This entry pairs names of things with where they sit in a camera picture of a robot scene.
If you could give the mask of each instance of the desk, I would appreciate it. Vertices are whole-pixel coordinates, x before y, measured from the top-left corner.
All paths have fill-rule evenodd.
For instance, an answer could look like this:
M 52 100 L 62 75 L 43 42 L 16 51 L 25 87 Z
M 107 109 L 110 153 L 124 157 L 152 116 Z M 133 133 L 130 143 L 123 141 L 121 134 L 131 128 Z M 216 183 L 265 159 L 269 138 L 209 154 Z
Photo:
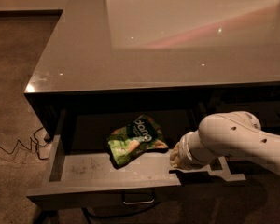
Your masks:
M 29 198 L 52 210 L 104 204 L 97 195 L 110 200 L 112 193 L 118 203 L 127 189 L 178 197 L 184 184 L 169 174 L 168 154 L 141 157 L 158 164 L 145 185 L 133 182 L 137 175 L 121 183 L 123 175 L 120 185 L 98 175 L 96 183 L 93 170 L 82 167 L 96 162 L 107 165 L 101 174 L 122 175 L 106 164 L 102 139 L 138 114 L 157 117 L 172 147 L 203 112 L 214 112 L 222 93 L 225 100 L 280 100 L 278 3 L 203 0 L 197 13 L 199 1 L 170 0 L 168 7 L 168 0 L 69 0 L 25 91 L 54 136 L 42 187 Z

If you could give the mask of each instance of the green snack bag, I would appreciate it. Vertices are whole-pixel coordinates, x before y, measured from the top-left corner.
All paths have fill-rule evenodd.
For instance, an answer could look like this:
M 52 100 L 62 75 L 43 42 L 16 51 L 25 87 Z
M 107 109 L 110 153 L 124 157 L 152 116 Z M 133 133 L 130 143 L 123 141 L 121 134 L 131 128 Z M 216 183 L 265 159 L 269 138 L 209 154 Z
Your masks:
M 133 123 L 112 132 L 108 137 L 108 144 L 114 162 L 121 167 L 146 150 L 168 149 L 162 140 L 159 124 L 151 117 L 141 115 Z

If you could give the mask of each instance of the desk leg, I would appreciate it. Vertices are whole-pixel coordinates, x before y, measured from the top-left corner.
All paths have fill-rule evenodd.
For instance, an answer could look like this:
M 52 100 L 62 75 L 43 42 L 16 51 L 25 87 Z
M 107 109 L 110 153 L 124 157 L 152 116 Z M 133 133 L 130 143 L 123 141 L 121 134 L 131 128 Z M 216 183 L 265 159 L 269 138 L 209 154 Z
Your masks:
M 58 224 L 59 223 L 59 215 L 58 211 L 42 211 L 37 219 L 34 221 L 34 224 L 43 224 L 46 218 L 50 219 L 51 224 Z

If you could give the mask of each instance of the floor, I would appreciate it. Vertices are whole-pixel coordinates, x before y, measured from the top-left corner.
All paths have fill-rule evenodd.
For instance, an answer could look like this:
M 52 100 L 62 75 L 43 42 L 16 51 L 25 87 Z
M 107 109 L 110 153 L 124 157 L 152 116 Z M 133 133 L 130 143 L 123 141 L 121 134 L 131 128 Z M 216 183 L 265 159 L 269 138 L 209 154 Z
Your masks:
M 0 223 L 33 223 L 41 210 L 26 198 L 26 191 L 39 187 L 50 150 L 39 128 L 42 124 L 23 96 L 25 86 L 46 46 L 58 17 L 0 18 Z M 247 170 L 247 182 L 223 195 L 193 193 L 184 201 L 160 203 L 146 212 L 121 218 L 92 218 L 91 223 L 279 223 L 280 177 Z M 112 206 L 96 208 L 100 216 L 126 214 Z M 90 223 L 81 209 L 60 210 L 43 223 Z

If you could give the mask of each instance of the drawer handle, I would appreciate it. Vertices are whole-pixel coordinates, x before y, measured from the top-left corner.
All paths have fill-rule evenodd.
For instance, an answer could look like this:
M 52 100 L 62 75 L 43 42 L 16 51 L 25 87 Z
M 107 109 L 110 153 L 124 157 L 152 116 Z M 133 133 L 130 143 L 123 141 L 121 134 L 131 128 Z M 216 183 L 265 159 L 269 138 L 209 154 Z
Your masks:
M 125 205 L 138 205 L 138 204 L 152 204 L 155 202 L 154 195 L 152 194 L 152 199 L 147 201 L 140 201 L 140 202 L 126 202 L 125 201 L 125 194 L 122 193 L 122 202 Z

